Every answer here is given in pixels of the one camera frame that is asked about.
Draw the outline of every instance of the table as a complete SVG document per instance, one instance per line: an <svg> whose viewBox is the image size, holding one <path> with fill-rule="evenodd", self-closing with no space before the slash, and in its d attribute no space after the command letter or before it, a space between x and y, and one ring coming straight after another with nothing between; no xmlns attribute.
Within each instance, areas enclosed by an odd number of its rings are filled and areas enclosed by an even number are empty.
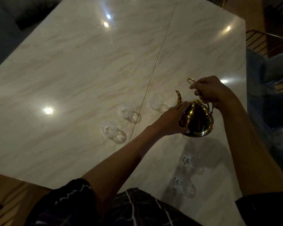
<svg viewBox="0 0 283 226"><path fill-rule="evenodd" d="M186 79L209 75L227 81L246 108L245 22L212 3L64 0L0 66L0 174L60 187L154 122L155 93L166 105L176 89L193 100ZM120 117L124 101L140 113L137 124ZM204 225L242 224L222 117L213 116L206 137L158 141L121 191L139 187ZM108 120L126 133L124 143L102 134ZM182 166L187 152L202 156L202 175ZM194 199L174 193L177 174L191 178Z"/></svg>

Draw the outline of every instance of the teapot spout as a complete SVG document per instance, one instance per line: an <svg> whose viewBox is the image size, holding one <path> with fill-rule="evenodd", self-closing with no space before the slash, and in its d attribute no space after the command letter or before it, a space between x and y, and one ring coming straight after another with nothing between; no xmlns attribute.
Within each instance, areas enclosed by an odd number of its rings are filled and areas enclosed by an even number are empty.
<svg viewBox="0 0 283 226"><path fill-rule="evenodd" d="M182 102L182 98L181 98L181 94L178 90L176 90L176 93L177 93L177 101L176 101L176 104L179 104Z"/></svg>

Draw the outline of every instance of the shirt sleeve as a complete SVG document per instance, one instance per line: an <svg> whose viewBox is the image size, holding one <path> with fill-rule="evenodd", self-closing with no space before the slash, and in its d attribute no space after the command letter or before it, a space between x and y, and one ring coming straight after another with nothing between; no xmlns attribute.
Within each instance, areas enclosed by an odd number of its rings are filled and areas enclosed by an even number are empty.
<svg viewBox="0 0 283 226"><path fill-rule="evenodd" d="M244 196L236 205L247 226L283 225L283 192Z"/></svg>
<svg viewBox="0 0 283 226"><path fill-rule="evenodd" d="M93 190L82 178L72 180L43 196L25 222L25 226L99 224L100 217L96 211Z"/></svg>

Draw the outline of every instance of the teapot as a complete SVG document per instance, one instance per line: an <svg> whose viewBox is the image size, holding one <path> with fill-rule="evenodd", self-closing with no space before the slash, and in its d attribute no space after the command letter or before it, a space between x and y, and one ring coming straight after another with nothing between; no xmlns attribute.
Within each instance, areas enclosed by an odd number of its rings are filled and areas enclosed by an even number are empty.
<svg viewBox="0 0 283 226"><path fill-rule="evenodd" d="M179 104L182 102L181 94L178 90L177 93L177 102ZM182 117L178 121L179 126L186 127L190 130L189 133L183 133L188 137L203 137L208 135L214 126L214 119L212 113L214 111L214 106L212 106L212 111L210 112L210 106L207 104L207 107L201 100L196 99L191 102L191 105L184 111Z"/></svg>

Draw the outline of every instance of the gold handle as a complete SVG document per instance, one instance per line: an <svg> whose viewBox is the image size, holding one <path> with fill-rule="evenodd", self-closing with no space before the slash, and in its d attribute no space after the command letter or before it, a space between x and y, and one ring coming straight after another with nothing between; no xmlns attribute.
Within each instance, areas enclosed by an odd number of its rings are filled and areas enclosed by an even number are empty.
<svg viewBox="0 0 283 226"><path fill-rule="evenodd" d="M196 82L194 79L188 78L188 82L189 82L190 84L192 84L192 82L190 82L190 80L192 80L193 82ZM207 104L207 105L208 105L208 111L209 111L208 118L210 118L211 115L212 115L212 113L213 113L213 111L214 111L214 106L213 106L213 104L212 104L212 111L210 112L210 105L209 105L209 104Z"/></svg>

